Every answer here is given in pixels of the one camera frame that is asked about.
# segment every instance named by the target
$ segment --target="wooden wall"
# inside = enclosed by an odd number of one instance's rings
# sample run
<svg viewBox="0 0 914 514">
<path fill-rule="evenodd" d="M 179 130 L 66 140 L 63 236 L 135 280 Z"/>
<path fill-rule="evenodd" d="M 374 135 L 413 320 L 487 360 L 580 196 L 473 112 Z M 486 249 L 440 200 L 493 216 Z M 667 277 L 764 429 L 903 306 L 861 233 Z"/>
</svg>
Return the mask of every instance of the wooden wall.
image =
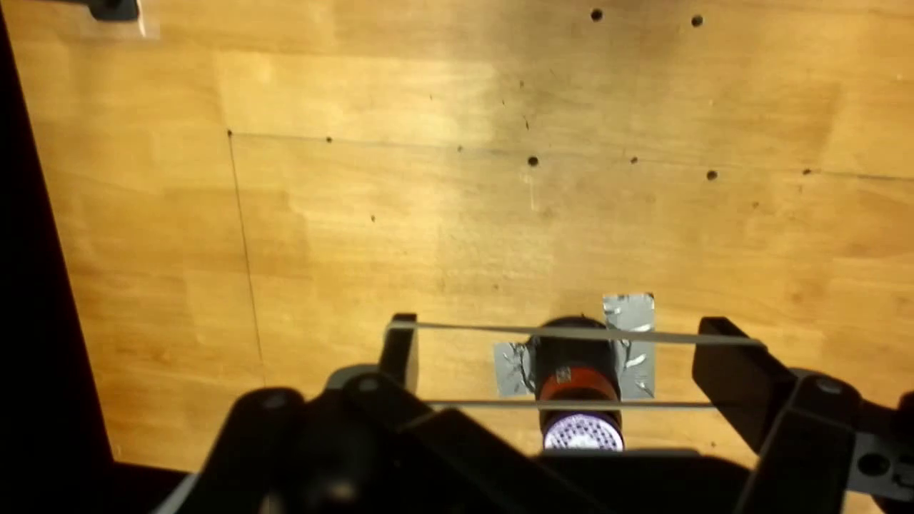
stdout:
<svg viewBox="0 0 914 514">
<path fill-rule="evenodd" d="M 532 326 L 611 290 L 911 389 L 906 0 L 2 12 L 120 459 L 196 469 L 239 392 L 317 393 L 392 312 Z M 427 334 L 419 392 L 493 393 L 490 342 Z M 660 397 L 697 397 L 660 360 Z M 537 444 L 532 414 L 480 420 Z M 626 422 L 751 461 L 713 414 Z"/>
</svg>

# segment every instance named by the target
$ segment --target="metal rod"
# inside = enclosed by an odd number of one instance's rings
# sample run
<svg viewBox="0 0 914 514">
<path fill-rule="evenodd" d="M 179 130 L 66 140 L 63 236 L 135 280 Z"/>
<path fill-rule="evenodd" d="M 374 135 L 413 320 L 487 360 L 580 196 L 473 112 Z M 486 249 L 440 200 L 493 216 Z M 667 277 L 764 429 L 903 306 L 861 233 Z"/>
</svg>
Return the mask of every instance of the metal rod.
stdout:
<svg viewBox="0 0 914 514">
<path fill-rule="evenodd" d="M 433 407 L 522 407 L 522 412 L 713 412 L 713 403 L 600 403 L 600 400 L 423 400 Z"/>
<path fill-rule="evenodd" d="M 674 334 L 674 330 L 616 330 L 616 327 L 564 327 L 564 326 L 456 326 L 456 322 L 387 322 L 387 330 L 496 330 L 537 334 L 562 339 L 637 339 L 637 342 L 680 342 L 680 346 L 763 346 L 751 336 L 729 334 Z"/>
</svg>

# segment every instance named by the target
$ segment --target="wooden panel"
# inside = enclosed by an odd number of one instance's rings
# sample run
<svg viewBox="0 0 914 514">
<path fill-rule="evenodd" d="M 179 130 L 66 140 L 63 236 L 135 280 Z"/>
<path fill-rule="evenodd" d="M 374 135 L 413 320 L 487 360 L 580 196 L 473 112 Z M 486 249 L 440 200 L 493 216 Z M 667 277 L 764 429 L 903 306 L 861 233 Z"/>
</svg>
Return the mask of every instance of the wooden panel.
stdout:
<svg viewBox="0 0 914 514">
<path fill-rule="evenodd" d="M 663 327 L 729 314 L 881 403 L 914 370 L 906 0 L 2 12 L 123 459 L 200 466 L 237 392 L 314 393 L 397 307 L 543 322 L 649 287 Z M 427 393 L 490 384 L 486 352 L 423 362 Z M 747 459 L 713 417 L 626 429 Z"/>
</svg>

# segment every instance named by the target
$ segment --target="wood grain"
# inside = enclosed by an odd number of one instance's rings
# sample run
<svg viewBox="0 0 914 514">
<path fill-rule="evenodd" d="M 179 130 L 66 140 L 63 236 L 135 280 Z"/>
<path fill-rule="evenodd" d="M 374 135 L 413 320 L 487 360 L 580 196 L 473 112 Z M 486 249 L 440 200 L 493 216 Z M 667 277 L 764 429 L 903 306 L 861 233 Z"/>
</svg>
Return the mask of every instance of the wood grain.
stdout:
<svg viewBox="0 0 914 514">
<path fill-rule="evenodd" d="M 880 403 L 914 376 L 911 2 L 2 13 L 120 459 L 196 469 L 230 397 L 317 393 L 402 307 L 543 322 L 654 290 L 663 327 L 729 314 Z M 487 346 L 427 334 L 423 393 L 490 393 Z M 710 414 L 626 430 L 751 461 Z"/>
</svg>

